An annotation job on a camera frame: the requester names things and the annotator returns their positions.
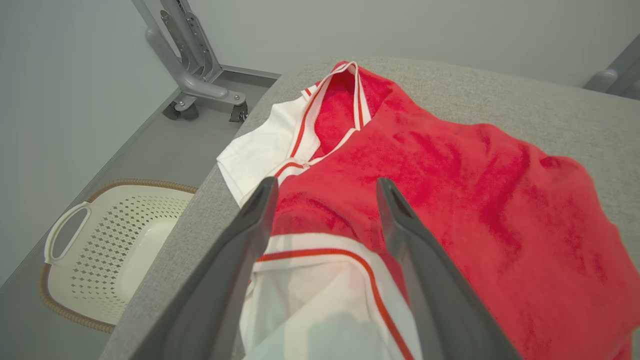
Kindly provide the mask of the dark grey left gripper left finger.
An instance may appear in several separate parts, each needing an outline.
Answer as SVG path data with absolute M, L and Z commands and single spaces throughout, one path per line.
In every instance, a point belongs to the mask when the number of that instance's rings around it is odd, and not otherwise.
M 278 180 L 266 177 L 190 274 L 133 360 L 229 360 L 254 264 L 265 253 Z

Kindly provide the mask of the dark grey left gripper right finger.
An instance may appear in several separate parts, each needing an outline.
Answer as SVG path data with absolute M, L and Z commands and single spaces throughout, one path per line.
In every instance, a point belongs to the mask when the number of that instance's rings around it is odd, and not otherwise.
M 496 319 L 390 178 L 378 178 L 376 198 L 386 248 L 402 268 L 423 357 L 521 359 Z

